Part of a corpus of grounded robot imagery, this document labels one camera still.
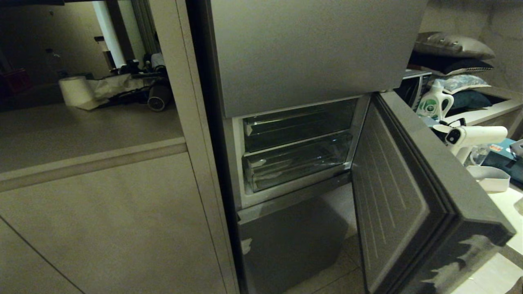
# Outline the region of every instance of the microwave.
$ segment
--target microwave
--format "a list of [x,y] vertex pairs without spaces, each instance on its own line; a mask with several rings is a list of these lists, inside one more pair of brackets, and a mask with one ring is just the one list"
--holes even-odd
[[427,83],[431,72],[405,70],[401,85],[394,89],[396,94],[405,101],[413,111],[418,109],[421,97],[428,91]]

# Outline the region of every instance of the refrigerator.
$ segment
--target refrigerator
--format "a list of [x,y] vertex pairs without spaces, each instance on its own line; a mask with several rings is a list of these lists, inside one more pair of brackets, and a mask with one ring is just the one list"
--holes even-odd
[[450,293],[515,230],[398,97],[426,1],[187,0],[242,293]]

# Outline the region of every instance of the beige cabinet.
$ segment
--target beige cabinet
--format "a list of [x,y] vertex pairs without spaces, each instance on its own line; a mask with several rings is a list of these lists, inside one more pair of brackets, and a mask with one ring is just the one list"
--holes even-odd
[[503,126],[505,128],[510,129],[516,118],[518,117],[519,113],[521,112],[520,109],[511,111],[507,114],[503,114],[501,116],[495,117],[493,119],[483,121],[481,123],[478,123],[478,126]]
[[86,293],[225,293],[186,152],[5,191],[0,214]]
[[0,293],[80,294],[5,222],[0,221]]

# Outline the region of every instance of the refrigerator door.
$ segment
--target refrigerator door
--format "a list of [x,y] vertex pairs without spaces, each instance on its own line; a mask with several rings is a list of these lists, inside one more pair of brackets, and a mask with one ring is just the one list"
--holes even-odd
[[225,116],[398,87],[426,2],[210,0]]
[[394,92],[374,94],[353,188],[370,293],[446,293],[514,229]]

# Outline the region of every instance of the white plastic bottle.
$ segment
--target white plastic bottle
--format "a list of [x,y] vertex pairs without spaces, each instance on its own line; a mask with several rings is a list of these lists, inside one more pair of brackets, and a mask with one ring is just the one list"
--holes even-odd
[[[445,109],[443,109],[443,102],[448,100]],[[430,91],[423,95],[419,102],[416,114],[419,116],[431,117],[436,120],[442,120],[454,103],[454,97],[443,93],[443,86],[440,80],[435,80],[430,88]]]
[[46,63],[57,80],[68,77],[62,58],[53,49],[46,49]]

